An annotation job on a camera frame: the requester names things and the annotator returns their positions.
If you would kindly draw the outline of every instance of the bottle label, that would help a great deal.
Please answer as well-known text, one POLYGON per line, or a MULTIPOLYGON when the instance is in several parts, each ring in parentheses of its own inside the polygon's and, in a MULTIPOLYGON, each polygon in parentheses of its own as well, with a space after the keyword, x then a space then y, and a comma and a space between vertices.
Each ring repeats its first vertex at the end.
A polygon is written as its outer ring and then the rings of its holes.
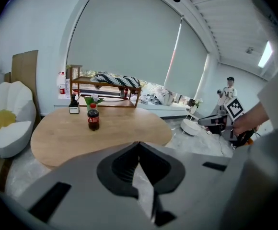
POLYGON ((88 117, 89 123, 97 123, 100 120, 99 117, 88 117))
POLYGON ((71 106, 69 106, 69 111, 70 111, 70 113, 80 113, 80 109, 79 109, 79 107, 71 107, 71 106))
POLYGON ((65 94, 66 93, 66 85, 65 84, 61 84, 60 86, 59 86, 59 88, 60 88, 60 93, 61 94, 65 94))

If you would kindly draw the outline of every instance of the small bottle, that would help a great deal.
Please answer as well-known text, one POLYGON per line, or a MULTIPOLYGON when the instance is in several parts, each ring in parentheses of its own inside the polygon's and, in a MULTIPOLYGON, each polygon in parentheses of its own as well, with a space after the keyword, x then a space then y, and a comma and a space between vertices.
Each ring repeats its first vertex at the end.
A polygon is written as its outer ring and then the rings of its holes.
POLYGON ((72 95, 71 103, 69 105, 69 112, 70 114, 78 114, 80 113, 80 104, 75 100, 75 95, 72 95))
POLYGON ((66 76, 64 75, 64 72, 59 73, 58 82, 59 82, 60 93, 65 94, 66 93, 66 76))
POLYGON ((128 89, 124 89, 124 98, 127 98, 127 94, 128 94, 128 89))
POLYGON ((70 98, 70 79, 66 79, 66 97, 70 98))
POLYGON ((98 130, 100 127, 99 121, 99 112, 96 109, 96 104, 92 103, 90 104, 90 110, 88 111, 88 123, 89 123, 89 129, 92 131, 98 130))

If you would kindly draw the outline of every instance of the cable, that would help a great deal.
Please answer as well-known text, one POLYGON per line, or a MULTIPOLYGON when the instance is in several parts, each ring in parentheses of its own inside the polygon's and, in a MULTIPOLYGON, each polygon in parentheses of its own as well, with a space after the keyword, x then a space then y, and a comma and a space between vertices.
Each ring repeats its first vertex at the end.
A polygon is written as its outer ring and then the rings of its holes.
POLYGON ((255 135, 256 135, 256 139, 258 139, 257 135, 259 135, 259 137, 261 137, 261 135, 258 134, 254 128, 253 128, 252 130, 254 131, 254 133, 255 133, 255 135))
MULTIPOLYGON (((228 97, 228 96, 226 96, 226 98, 225 98, 225 100, 224 100, 224 103, 225 103, 225 101, 226 101, 227 97, 228 97)), ((223 103, 223 105, 224 105, 224 103, 223 103)))
POLYGON ((219 142, 219 144, 220 144, 220 147, 221 147, 221 153, 222 153, 222 155, 224 156, 224 153, 223 153, 223 151, 222 151, 222 145, 221 145, 221 143, 220 143, 220 137, 221 137, 221 128, 220 128, 220 126, 219 126, 219 139, 218 139, 218 142, 219 142))

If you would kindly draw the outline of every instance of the white curtain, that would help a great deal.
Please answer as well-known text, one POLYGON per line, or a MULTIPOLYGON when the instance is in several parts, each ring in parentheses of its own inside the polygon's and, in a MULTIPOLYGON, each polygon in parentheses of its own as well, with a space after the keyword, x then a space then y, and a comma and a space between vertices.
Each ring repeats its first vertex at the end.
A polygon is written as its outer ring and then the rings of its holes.
POLYGON ((206 58, 207 51, 203 43, 188 23, 183 20, 165 88, 174 93, 194 98, 206 58))
POLYGON ((180 15, 161 0, 90 0, 67 62, 163 85, 179 24, 180 15))

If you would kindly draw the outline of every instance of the cola bottle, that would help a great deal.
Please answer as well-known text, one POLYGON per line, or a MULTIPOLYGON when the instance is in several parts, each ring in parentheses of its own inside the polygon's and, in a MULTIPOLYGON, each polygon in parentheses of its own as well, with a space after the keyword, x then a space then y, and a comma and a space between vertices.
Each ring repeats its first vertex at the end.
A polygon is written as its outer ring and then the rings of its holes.
POLYGON ((96 104, 92 103, 90 104, 90 110, 88 111, 88 123, 89 123, 89 129, 96 131, 99 129, 100 124, 100 114, 98 110, 96 109, 96 104))

